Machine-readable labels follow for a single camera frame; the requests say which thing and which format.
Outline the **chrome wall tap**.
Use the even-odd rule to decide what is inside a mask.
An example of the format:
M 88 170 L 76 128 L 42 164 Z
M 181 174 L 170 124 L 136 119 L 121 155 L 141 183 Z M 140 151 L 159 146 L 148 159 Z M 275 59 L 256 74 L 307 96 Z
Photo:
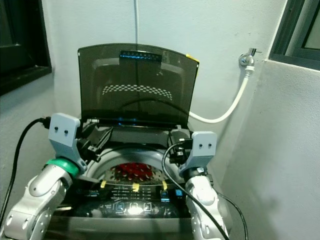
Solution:
M 238 57 L 238 64 L 240 64 L 242 67 L 254 67 L 256 53 L 262 52 L 258 51 L 257 48 L 249 48 L 247 52 L 242 53 L 240 57 Z

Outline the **red perforated drum pulsator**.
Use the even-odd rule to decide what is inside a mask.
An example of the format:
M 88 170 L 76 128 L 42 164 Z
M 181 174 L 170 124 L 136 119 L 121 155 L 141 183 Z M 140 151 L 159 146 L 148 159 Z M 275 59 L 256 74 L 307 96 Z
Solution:
M 153 178 L 153 167 L 145 163 L 123 163 L 114 167 L 118 180 L 144 182 Z

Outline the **smoked transparent washer lid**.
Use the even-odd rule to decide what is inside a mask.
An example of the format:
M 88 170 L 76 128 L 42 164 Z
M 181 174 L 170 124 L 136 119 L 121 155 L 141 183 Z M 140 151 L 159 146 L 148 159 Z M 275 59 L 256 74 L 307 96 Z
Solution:
M 105 43 L 77 50 L 80 118 L 144 127 L 186 126 L 199 61 L 153 45 Z

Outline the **narrow black window frame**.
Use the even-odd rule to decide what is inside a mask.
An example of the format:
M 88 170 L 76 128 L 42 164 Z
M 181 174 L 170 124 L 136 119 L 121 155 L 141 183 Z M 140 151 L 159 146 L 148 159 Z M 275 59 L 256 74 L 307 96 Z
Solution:
M 320 71 L 320 0 L 286 0 L 268 60 Z

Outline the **wide black window frame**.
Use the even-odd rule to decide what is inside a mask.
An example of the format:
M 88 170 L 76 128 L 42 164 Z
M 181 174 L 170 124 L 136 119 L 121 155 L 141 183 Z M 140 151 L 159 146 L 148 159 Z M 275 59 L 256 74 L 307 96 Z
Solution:
M 52 71 L 42 0 L 0 0 L 0 94 Z

